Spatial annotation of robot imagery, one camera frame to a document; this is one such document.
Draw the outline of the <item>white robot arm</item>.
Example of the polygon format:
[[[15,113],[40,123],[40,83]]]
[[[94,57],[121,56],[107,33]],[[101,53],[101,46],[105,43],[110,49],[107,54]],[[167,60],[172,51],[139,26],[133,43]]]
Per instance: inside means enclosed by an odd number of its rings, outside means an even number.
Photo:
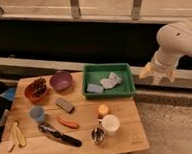
[[[192,58],[192,20],[174,22],[161,27],[157,34],[159,48],[140,72],[140,79],[155,73],[175,80],[179,59],[185,55]]]

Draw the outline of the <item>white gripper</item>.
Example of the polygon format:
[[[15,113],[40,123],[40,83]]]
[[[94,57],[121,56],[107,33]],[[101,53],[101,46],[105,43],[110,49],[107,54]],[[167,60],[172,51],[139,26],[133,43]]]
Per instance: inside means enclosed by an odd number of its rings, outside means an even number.
[[[172,56],[169,56],[166,52],[161,49],[158,49],[154,56],[151,59],[152,64],[149,62],[145,67],[140,71],[139,78],[144,79],[147,76],[150,76],[152,69],[155,72],[162,73],[166,75],[171,83],[175,80],[175,61]]]

